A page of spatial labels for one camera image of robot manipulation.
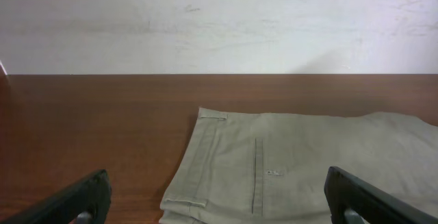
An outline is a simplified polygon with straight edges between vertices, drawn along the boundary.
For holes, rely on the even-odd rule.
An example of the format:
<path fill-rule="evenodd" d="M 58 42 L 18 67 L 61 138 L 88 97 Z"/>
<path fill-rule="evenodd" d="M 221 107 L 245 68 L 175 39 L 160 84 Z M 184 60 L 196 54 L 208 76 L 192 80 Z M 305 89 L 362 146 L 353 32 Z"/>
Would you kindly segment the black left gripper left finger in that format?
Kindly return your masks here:
<path fill-rule="evenodd" d="M 61 191 L 3 220 L 3 224 L 104 223 L 112 188 L 107 171 L 97 170 Z"/>

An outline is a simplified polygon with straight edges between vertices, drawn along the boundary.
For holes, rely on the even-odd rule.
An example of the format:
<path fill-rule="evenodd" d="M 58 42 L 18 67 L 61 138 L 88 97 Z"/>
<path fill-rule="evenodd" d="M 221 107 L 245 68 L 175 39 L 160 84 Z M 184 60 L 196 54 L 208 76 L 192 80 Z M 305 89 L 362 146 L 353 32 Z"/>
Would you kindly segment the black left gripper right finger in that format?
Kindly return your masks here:
<path fill-rule="evenodd" d="M 332 224 L 433 224 L 437 218 L 410 206 L 349 172 L 331 166 L 324 194 Z"/>

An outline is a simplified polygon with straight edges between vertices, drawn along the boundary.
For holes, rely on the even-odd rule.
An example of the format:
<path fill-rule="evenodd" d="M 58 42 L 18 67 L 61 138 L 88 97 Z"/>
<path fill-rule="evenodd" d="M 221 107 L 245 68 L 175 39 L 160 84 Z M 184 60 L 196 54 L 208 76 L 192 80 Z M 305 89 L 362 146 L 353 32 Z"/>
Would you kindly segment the khaki green shorts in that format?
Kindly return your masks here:
<path fill-rule="evenodd" d="M 388 112 L 343 118 L 200 109 L 162 223 L 328 223 L 331 166 L 437 214 L 437 128 Z"/>

